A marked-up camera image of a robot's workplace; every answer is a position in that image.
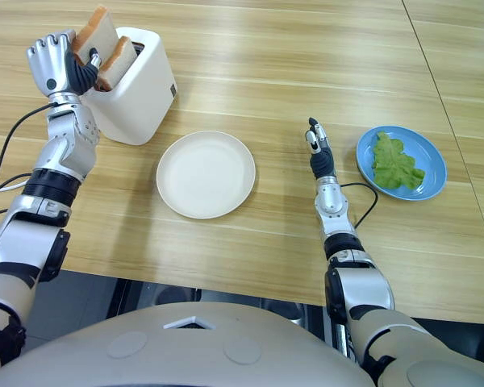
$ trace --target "lettuce leaf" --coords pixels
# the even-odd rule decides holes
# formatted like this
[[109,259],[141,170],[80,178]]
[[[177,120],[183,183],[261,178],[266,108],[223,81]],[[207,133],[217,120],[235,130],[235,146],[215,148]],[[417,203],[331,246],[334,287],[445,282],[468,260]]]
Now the lettuce leaf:
[[414,168],[414,157],[403,153],[403,142],[391,139],[384,131],[378,132],[374,153],[374,182],[382,188],[395,189],[405,185],[417,188],[425,177],[425,172]]

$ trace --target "table surface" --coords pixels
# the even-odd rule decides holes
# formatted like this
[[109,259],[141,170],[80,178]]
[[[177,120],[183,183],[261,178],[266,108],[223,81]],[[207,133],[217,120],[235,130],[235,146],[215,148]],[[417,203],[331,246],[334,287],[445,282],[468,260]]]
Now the table surface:
[[[400,0],[102,3],[117,26],[160,34],[178,98],[147,144],[101,139],[73,205],[64,268],[323,305],[308,117],[328,130],[341,183],[362,181],[359,137],[398,124],[440,149],[449,179],[425,202],[380,195],[361,241],[399,310],[484,323],[484,0],[407,0],[407,10]],[[46,103],[25,48],[79,30],[92,11],[83,0],[0,2],[0,148],[17,118]],[[154,175],[172,142],[203,130],[242,140],[257,181],[237,210],[196,221],[162,202]],[[3,178],[29,172],[45,140],[43,115],[25,122]],[[0,209],[17,193],[0,193]],[[355,221],[372,195],[345,193]]]

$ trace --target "bread slice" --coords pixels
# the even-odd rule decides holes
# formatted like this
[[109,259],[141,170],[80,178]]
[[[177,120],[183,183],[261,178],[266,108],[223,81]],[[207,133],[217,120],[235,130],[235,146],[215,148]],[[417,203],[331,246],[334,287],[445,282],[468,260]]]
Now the bread slice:
[[136,51],[131,40],[122,36],[111,56],[98,70],[98,88],[103,91],[113,90],[135,60]]
[[102,62],[113,54],[119,41],[110,12],[99,6],[91,16],[88,24],[82,28],[72,42],[72,51],[81,65],[90,60],[90,49],[96,48]]

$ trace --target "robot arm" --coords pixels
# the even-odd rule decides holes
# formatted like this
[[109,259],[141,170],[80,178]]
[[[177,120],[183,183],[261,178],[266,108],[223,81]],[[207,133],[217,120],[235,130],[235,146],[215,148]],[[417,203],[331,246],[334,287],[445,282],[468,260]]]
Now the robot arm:
[[59,273],[70,237],[63,227],[95,163],[99,132],[78,96],[95,83],[100,58],[92,49],[90,62],[78,65],[74,37],[74,31],[51,34],[27,50],[35,83],[53,105],[48,142],[0,224],[0,366],[19,356],[38,282]]
[[333,322],[348,329],[359,365],[380,386],[484,385],[484,364],[449,350],[416,321],[394,310],[387,279],[348,220],[323,127],[306,133],[317,179],[315,210],[328,260],[325,288]]

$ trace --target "white cable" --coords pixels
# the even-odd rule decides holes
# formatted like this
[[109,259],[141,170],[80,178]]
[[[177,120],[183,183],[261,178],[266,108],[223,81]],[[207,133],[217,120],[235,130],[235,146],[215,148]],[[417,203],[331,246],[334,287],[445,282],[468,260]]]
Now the white cable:
[[14,184],[14,185],[9,185],[7,187],[3,187],[2,189],[0,189],[0,192],[11,191],[12,189],[17,189],[19,187],[23,187],[26,184],[27,184],[27,180],[22,181],[21,183],[18,183],[18,184]]

